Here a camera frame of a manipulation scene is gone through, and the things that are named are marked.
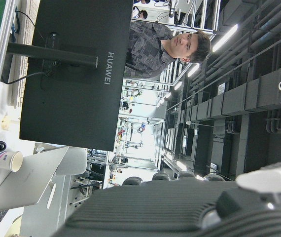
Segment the grey white robot right hand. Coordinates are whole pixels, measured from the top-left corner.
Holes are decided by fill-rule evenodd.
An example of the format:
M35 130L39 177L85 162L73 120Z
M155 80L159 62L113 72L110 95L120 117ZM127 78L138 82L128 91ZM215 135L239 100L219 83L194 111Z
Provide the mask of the grey white robot right hand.
M57 237L281 237L281 162L217 175L122 185L93 194Z

